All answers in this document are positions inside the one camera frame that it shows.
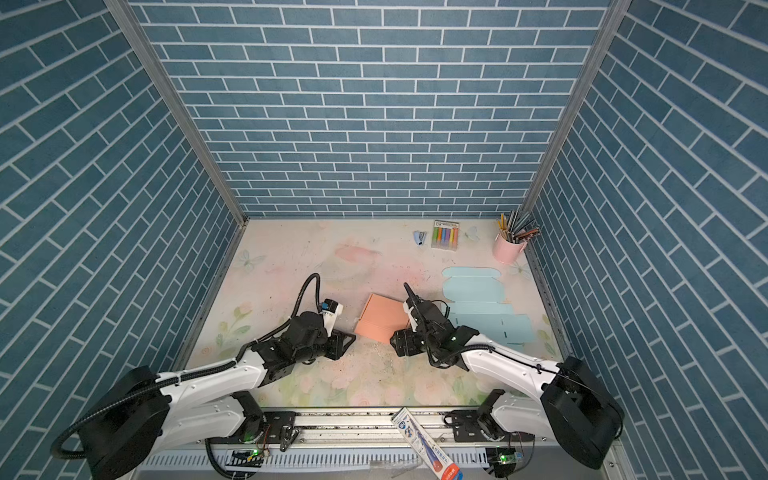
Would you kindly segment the pink cardboard box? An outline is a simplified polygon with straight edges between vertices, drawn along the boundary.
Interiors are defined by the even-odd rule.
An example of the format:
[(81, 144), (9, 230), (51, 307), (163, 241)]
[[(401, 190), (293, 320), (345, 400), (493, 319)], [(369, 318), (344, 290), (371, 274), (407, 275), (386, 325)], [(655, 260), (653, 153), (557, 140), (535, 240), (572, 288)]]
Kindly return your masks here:
[(358, 336), (389, 345), (391, 337), (410, 326), (402, 301), (371, 294), (355, 326)]

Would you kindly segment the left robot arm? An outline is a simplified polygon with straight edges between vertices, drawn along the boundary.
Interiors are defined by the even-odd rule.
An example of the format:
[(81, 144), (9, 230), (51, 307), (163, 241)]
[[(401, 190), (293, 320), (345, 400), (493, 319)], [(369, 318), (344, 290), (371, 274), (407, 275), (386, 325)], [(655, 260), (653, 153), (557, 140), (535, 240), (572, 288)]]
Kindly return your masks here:
[(156, 373), (137, 367), (120, 378), (50, 446), (59, 460), (84, 460), (94, 479), (118, 479), (166, 449), (214, 438), (243, 443), (267, 435), (252, 392), (298, 364), (340, 359), (356, 337), (336, 329), (342, 304), (316, 297), (309, 311), (242, 345), (226, 360)]

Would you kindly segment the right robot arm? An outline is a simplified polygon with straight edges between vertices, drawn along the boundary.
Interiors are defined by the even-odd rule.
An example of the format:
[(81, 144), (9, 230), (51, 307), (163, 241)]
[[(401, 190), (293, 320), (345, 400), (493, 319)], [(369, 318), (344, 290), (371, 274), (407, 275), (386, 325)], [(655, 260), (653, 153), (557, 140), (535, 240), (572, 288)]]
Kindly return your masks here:
[(519, 413), (511, 395), (499, 390), (478, 408), (478, 427), (490, 438), (523, 432), (555, 439), (582, 465), (599, 469), (612, 443), (623, 433), (625, 413), (586, 363), (574, 356), (562, 362), (520, 353), (478, 330), (454, 325), (450, 309), (418, 296), (406, 284), (403, 309), (410, 325), (390, 344), (399, 357), (426, 355), (430, 366), (483, 375), (535, 400)]

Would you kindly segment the light blue cardboard box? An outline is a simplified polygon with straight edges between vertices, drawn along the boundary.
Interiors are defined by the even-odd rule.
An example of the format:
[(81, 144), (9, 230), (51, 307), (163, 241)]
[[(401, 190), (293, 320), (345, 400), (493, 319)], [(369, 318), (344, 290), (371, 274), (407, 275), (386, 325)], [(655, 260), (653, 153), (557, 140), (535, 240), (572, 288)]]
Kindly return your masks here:
[(491, 340), (520, 350), (536, 336), (526, 314), (518, 314), (505, 302), (501, 273), (493, 268), (449, 267), (442, 272), (443, 296), (449, 319), (457, 326), (478, 330)]

